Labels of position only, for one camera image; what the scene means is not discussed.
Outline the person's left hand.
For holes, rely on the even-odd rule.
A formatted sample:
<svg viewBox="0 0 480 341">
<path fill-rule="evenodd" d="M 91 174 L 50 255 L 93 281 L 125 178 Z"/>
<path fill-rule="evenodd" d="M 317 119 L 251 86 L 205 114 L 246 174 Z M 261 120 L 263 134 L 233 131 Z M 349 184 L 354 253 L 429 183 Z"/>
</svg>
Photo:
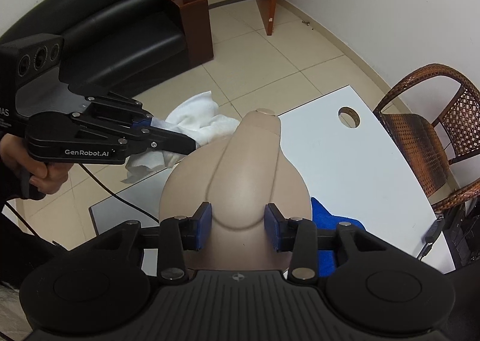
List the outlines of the person's left hand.
<svg viewBox="0 0 480 341">
<path fill-rule="evenodd" d="M 1 138 L 1 159 L 5 166 L 19 175 L 22 170 L 31 174 L 29 183 L 45 195 L 55 194 L 68 180 L 73 164 L 44 164 L 32 159 L 24 147 L 23 139 L 11 134 Z"/>
</svg>

